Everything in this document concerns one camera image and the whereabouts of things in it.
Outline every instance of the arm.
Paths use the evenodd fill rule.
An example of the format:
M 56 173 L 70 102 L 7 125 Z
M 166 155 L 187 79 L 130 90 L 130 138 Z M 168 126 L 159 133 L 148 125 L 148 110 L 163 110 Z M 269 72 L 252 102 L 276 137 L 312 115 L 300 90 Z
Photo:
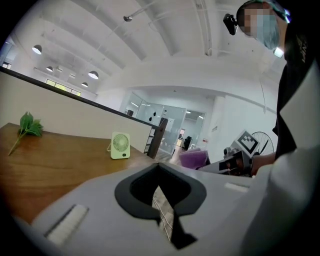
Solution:
M 272 165 L 275 162 L 276 152 L 267 155 L 256 155 L 252 158 L 251 174 L 256 175 L 259 168 L 266 165 Z

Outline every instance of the mint green fan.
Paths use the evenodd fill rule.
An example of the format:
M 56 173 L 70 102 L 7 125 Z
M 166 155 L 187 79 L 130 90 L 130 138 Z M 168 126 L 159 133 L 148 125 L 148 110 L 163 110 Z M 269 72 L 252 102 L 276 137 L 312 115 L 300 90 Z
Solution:
M 130 135 L 114 131 L 111 139 L 111 158 L 124 159 L 130 157 Z

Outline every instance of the purple object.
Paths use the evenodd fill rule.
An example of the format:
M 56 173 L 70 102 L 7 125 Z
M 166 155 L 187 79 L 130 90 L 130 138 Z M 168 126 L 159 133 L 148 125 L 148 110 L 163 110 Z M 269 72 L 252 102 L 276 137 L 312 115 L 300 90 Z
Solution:
M 193 170 L 197 170 L 200 167 L 204 167 L 210 164 L 208 151 L 200 151 L 199 148 L 196 150 L 192 149 L 181 153 L 179 155 L 179 159 L 183 167 Z

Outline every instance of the small desk fan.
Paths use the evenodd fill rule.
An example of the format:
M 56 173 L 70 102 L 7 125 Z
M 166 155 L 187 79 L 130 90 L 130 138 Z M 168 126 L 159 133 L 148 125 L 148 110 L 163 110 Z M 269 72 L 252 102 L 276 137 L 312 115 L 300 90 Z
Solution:
M 112 159 L 124 159 L 130 157 L 130 135 L 127 133 L 114 131 L 111 143 L 107 148 L 111 152 Z
M 274 152 L 274 145 L 271 138 L 262 131 L 252 133 L 252 136 L 260 142 L 259 148 L 256 151 L 256 155 L 269 155 Z

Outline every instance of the face mask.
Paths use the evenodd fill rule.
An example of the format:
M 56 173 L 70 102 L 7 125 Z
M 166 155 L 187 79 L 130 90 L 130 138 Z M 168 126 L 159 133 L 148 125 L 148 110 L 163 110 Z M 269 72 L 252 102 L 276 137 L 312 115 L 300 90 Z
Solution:
M 256 40 L 270 50 L 279 46 L 279 28 L 275 15 L 257 15 L 256 26 Z

